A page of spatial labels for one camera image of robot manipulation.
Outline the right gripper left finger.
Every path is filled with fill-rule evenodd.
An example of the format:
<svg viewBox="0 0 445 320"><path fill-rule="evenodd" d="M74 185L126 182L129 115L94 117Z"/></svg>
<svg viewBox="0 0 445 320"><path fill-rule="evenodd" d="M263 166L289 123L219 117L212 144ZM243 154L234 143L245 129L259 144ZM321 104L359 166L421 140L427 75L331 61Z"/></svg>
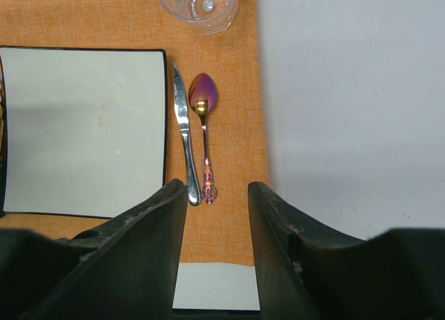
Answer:
<svg viewBox="0 0 445 320"><path fill-rule="evenodd" d="M1 230L2 319L169 319L188 206L174 179L71 239Z"/></svg>

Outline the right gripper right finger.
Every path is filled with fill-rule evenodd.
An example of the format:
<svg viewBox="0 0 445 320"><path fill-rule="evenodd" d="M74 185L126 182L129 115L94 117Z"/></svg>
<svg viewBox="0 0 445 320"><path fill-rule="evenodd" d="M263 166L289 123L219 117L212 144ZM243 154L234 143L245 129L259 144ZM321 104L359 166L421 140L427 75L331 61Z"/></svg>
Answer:
<svg viewBox="0 0 445 320"><path fill-rule="evenodd" d="M262 319L443 319L444 231L394 228L367 241L248 187Z"/></svg>

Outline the orange cloth placemat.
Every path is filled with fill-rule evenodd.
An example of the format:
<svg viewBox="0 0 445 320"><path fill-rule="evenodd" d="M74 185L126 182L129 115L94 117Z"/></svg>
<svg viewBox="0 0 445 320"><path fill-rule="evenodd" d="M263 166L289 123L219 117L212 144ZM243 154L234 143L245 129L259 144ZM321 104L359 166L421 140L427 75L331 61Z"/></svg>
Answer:
<svg viewBox="0 0 445 320"><path fill-rule="evenodd" d="M268 181L257 51L257 0L239 0L231 26L205 35L159 0L1 0L1 44L164 49L185 84L209 74L218 89L208 119L218 193L189 207L183 262L253 263L247 189Z"/></svg>

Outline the white square plate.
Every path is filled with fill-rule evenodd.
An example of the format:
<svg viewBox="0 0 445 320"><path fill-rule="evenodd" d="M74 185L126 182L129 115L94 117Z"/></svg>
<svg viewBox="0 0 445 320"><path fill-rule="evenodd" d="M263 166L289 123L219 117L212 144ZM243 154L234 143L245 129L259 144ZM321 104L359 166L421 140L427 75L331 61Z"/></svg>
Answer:
<svg viewBox="0 0 445 320"><path fill-rule="evenodd" d="M162 49L1 48L3 210L112 218L165 183Z"/></svg>

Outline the green handled silver knife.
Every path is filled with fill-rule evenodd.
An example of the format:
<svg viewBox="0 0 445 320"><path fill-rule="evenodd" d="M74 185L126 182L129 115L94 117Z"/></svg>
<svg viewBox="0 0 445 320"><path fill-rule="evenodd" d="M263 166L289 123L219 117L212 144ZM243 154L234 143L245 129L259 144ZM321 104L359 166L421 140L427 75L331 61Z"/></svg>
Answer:
<svg viewBox="0 0 445 320"><path fill-rule="evenodd" d="M197 174L195 172L193 150L191 144L191 128L188 118L188 102L186 101L186 89L182 75L174 61L169 61L172 78L172 96L174 111L179 126L181 140L184 148L186 164L186 184L188 188L188 201L193 206L201 203L201 195Z"/></svg>

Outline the copper bowl spoon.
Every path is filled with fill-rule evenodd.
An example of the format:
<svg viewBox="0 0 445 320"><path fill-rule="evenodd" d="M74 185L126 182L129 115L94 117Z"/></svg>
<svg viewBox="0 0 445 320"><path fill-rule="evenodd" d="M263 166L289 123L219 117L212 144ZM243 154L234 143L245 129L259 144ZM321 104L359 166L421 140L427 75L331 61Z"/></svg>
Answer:
<svg viewBox="0 0 445 320"><path fill-rule="evenodd" d="M217 190L213 182L213 171L209 157L209 144L207 135L207 118L217 101L217 89L213 79L206 73L198 74L188 89L188 103L198 115L202 128L204 145L203 186L201 195L208 205L217 198Z"/></svg>

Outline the clear drinking glass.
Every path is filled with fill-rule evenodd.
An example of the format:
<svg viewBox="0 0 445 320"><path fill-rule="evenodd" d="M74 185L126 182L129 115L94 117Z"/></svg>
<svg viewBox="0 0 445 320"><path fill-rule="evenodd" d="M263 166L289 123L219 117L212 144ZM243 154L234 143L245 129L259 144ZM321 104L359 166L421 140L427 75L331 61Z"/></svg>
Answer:
<svg viewBox="0 0 445 320"><path fill-rule="evenodd" d="M159 0L175 19L206 35L220 33L232 24L239 0Z"/></svg>

